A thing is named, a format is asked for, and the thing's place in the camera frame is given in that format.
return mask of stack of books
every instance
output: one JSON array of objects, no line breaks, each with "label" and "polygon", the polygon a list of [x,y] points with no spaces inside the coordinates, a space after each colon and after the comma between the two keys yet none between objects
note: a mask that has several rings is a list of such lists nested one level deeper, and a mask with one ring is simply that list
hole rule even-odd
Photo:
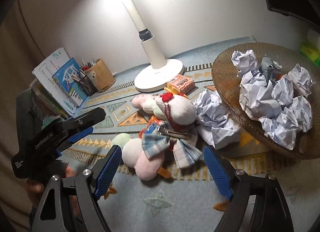
[{"label": "stack of books", "polygon": [[36,79],[30,86],[54,115],[67,119],[87,97],[74,81],[78,72],[74,58],[70,59],[64,48],[59,48],[33,70]]}]

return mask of white lamp base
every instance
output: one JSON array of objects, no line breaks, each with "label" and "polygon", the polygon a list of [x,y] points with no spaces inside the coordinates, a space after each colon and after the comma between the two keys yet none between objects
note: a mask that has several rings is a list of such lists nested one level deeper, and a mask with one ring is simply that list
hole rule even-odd
[{"label": "white lamp base", "polygon": [[176,75],[183,73],[183,64],[177,59],[167,59],[162,68],[153,69],[152,66],[142,70],[134,80],[136,89],[141,92],[153,92],[167,86],[167,82]]}]

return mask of pen holder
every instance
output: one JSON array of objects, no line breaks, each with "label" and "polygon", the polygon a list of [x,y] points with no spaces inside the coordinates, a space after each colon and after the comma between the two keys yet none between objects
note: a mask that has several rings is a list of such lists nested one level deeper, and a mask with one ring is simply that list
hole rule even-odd
[{"label": "pen holder", "polygon": [[115,82],[115,78],[102,59],[98,59],[85,73],[99,92],[107,90]]},{"label": "pen holder", "polygon": [[96,87],[93,85],[87,75],[80,79],[79,85],[83,88],[83,91],[86,92],[87,95],[93,95],[97,92]]}]

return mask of small cardboard box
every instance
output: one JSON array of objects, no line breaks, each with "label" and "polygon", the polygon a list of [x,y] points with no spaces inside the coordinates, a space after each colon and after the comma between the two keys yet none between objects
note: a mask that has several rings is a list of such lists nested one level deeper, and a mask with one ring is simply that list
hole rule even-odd
[{"label": "small cardboard box", "polygon": [[172,90],[172,87],[177,89],[182,94],[188,94],[196,88],[196,85],[191,78],[178,74],[167,82],[167,88]]},{"label": "small cardboard box", "polygon": [[99,92],[107,90],[115,82],[115,78],[102,59],[98,59],[85,73]]}]

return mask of brown ribbed glass plate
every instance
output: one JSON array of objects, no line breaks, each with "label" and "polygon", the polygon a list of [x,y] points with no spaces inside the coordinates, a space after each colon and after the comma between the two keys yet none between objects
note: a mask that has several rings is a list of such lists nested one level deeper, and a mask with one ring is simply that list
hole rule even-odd
[{"label": "brown ribbed glass plate", "polygon": [[[313,126],[307,133],[298,133],[296,145],[293,150],[288,150],[278,145],[264,135],[264,130],[259,121],[252,121],[242,110],[239,104],[240,81],[237,70],[231,62],[233,52],[246,52],[252,49],[261,64],[263,57],[269,57],[282,65],[283,73],[288,73],[299,63],[306,68],[312,78],[311,95],[308,101],[312,107]],[[222,52],[214,61],[212,67],[212,79],[221,98],[229,107],[234,118],[250,135],[270,149],[294,159],[314,159],[320,157],[320,70],[301,54],[268,43],[245,43],[233,46]]]}]

